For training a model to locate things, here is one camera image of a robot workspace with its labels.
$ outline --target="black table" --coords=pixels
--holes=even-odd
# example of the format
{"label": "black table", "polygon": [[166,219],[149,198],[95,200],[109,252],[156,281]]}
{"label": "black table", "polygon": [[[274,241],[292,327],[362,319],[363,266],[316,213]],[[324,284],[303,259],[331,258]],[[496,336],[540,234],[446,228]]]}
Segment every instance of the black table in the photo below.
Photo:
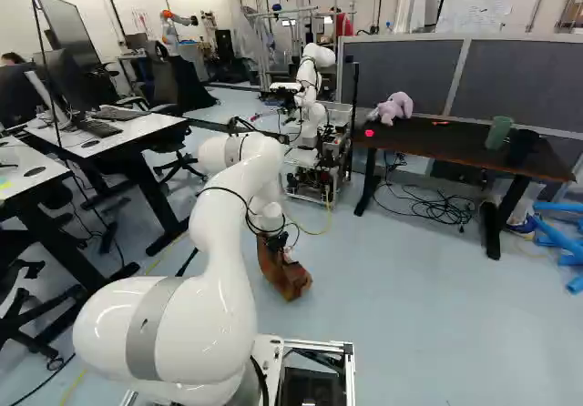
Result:
{"label": "black table", "polygon": [[366,122],[354,130],[353,145],[368,148],[363,194],[354,215],[361,217],[381,178],[374,174],[376,152],[387,149],[394,152],[431,157],[435,160],[471,167],[493,169],[513,174],[514,180],[500,206],[486,203],[481,210],[486,232],[486,253],[491,259],[500,259],[499,233],[504,228],[518,201],[533,178],[548,181],[575,181],[575,176],[563,164],[552,146],[541,138],[533,152],[519,167],[506,162],[509,144],[492,151],[484,147],[488,125],[459,121],[440,123],[437,119],[412,117],[397,119],[388,127],[377,122]]}

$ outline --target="yellow cable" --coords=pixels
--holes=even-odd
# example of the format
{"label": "yellow cable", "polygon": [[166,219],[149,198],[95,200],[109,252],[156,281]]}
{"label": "yellow cable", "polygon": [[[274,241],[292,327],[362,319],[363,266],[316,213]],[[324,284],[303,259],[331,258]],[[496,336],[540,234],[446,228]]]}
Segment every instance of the yellow cable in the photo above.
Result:
{"label": "yellow cable", "polygon": [[73,382],[73,384],[68,387],[68,389],[65,392],[65,395],[63,395],[63,398],[61,399],[60,406],[65,406],[66,401],[69,400],[69,397],[71,396],[71,393],[75,390],[75,388],[77,387],[77,385],[79,384],[79,382],[81,382],[81,380],[85,376],[85,373],[86,372],[87,372],[86,370],[82,370],[81,371],[81,374],[79,374],[79,376]]}
{"label": "yellow cable", "polygon": [[[155,267],[157,267],[158,264],[162,260],[164,260],[166,258],[166,255],[169,253],[170,247],[172,247],[177,242],[182,240],[182,238],[184,238],[187,235],[187,233],[188,232],[182,233],[182,235],[180,235],[179,237],[174,239],[172,242],[170,242],[168,244],[168,246],[162,251],[162,255],[159,257],[159,259],[154,261],[149,267],[146,268],[146,270],[144,271],[144,275],[147,276],[150,272],[152,272],[152,270]],[[83,380],[86,373],[87,373],[87,370],[82,370],[81,373],[78,375],[77,379],[73,382],[73,384],[71,384],[71,386],[69,386],[67,388],[67,390],[65,391],[65,394],[63,394],[63,397],[61,398],[61,402],[59,403],[59,406],[65,406],[66,402],[69,400],[69,397],[71,397],[71,394],[73,393],[73,391],[75,390],[77,385]]]}
{"label": "yellow cable", "polygon": [[296,221],[295,219],[290,217],[287,213],[286,213],[286,216],[293,224],[298,226],[298,228],[301,231],[303,231],[305,234],[311,235],[311,236],[321,236],[321,235],[328,233],[328,231],[332,227],[332,210],[330,209],[330,202],[328,201],[328,192],[326,192],[326,213],[328,215],[328,222],[326,223],[326,227],[321,231],[308,231],[304,227],[302,227],[302,225],[298,221]]}

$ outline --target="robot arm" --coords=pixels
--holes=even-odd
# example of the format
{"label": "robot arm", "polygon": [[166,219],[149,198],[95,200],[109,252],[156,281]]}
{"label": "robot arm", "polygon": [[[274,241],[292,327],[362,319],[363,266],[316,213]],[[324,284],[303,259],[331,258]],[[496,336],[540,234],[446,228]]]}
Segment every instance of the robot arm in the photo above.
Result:
{"label": "robot arm", "polygon": [[257,333],[240,253],[247,207],[262,228],[281,225],[282,145],[260,133],[214,137],[199,162],[219,172],[203,189],[189,233],[209,263],[201,276],[135,277],[99,290],[73,329],[77,354],[106,377],[155,399],[222,405],[237,391]]}
{"label": "robot arm", "polygon": [[[336,54],[331,49],[316,44],[308,44],[303,49],[302,60],[295,77],[296,83],[294,83],[296,86],[301,85],[301,89],[293,99],[300,109],[303,121],[299,138],[302,145],[307,147],[316,146],[318,125],[326,117],[324,106],[316,103],[322,86],[322,75],[318,72],[318,68],[332,66],[334,63],[336,63]],[[289,83],[273,83],[271,89],[288,88],[289,85]]]}
{"label": "robot arm", "polygon": [[170,21],[184,26],[198,25],[199,19],[196,16],[182,17],[169,10],[160,12],[160,23],[162,24],[162,42],[166,46],[171,56],[177,56],[179,53],[179,35],[174,25]]}

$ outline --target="desk surface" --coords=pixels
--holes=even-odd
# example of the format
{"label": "desk surface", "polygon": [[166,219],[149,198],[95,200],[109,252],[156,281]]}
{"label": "desk surface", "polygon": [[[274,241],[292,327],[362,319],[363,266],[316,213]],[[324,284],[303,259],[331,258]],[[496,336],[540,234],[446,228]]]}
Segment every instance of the desk surface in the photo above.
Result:
{"label": "desk surface", "polygon": [[[366,122],[355,129],[353,142],[356,146],[391,149],[532,178],[559,182],[575,180],[575,176],[544,138],[538,142],[535,151],[523,165],[510,167],[505,163],[508,144],[496,151],[484,147],[489,126],[455,121],[447,126],[434,126],[433,121],[421,117],[398,119],[392,127]],[[372,137],[364,134],[367,129],[374,132]]]}
{"label": "desk surface", "polygon": [[[109,151],[110,149],[119,147],[121,145],[125,145],[152,133],[156,133],[160,130],[163,130],[164,128],[176,126],[177,124],[181,123],[188,123],[186,118],[170,117],[168,115],[161,115],[158,113],[137,117],[126,122],[104,121],[101,119],[99,119],[99,121],[111,124],[117,128],[121,128],[123,132],[114,136],[99,138],[95,137],[91,133],[87,133],[81,130],[70,133],[61,131],[61,142],[63,144],[63,148],[68,152],[76,154],[82,158],[95,157],[100,153]],[[29,127],[26,129],[26,131],[31,135],[44,139],[53,145],[58,144],[56,140],[56,132],[53,127],[39,128],[39,125],[42,126],[42,121],[39,121],[38,119],[33,119],[28,123],[28,125]],[[83,148],[84,144],[93,139],[99,140],[99,143],[93,147]]]}
{"label": "desk surface", "polygon": [[[15,137],[0,138],[0,162],[16,163],[18,168],[0,168],[0,199],[15,197],[43,183],[64,176],[69,170],[39,153]],[[44,167],[38,174],[26,176],[31,169]]]}

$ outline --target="pink stuffed animal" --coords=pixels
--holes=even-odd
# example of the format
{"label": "pink stuffed animal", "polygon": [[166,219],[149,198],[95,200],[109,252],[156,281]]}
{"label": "pink stuffed animal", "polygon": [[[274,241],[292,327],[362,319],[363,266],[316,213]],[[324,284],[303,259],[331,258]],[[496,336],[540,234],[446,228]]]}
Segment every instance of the pink stuffed animal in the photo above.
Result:
{"label": "pink stuffed animal", "polygon": [[392,127],[394,118],[408,119],[412,115],[413,99],[405,92],[396,92],[383,103],[379,103],[366,118],[370,121],[380,120],[383,124]]}

